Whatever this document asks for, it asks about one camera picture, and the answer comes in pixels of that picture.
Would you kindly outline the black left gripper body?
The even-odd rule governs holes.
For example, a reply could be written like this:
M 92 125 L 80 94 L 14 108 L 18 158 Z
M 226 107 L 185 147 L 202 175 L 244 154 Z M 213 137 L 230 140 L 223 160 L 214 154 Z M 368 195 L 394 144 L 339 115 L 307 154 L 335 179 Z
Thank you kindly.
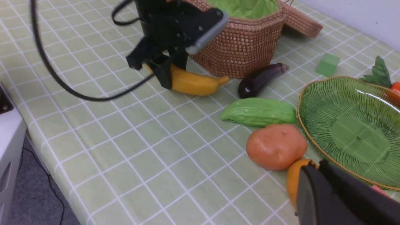
M 182 0 L 136 0 L 135 4 L 144 37 L 153 39 L 163 51 L 169 48 L 185 50 L 188 39 L 183 33 L 182 23 L 204 12 Z

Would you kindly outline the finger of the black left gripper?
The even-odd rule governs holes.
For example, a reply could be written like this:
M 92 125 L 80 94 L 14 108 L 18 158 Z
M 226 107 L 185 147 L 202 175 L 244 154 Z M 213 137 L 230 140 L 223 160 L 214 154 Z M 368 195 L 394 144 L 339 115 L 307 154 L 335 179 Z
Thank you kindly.
M 186 69 L 188 54 L 185 50 L 171 50 L 170 56 L 164 53 L 158 54 L 149 60 L 149 68 L 155 74 L 160 85 L 168 90 L 172 89 L 172 70 L 175 65 L 181 69 Z
M 162 54 L 163 49 L 159 47 L 150 37 L 142 37 L 132 52 L 126 56 L 130 68 L 141 70 L 142 64 Z

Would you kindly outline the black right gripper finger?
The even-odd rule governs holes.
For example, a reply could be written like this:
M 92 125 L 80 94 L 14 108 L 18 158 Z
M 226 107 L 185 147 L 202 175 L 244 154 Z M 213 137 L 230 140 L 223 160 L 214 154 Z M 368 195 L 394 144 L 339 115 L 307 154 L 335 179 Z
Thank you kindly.
M 398 225 L 400 205 L 322 160 L 300 167 L 296 215 L 301 225 Z

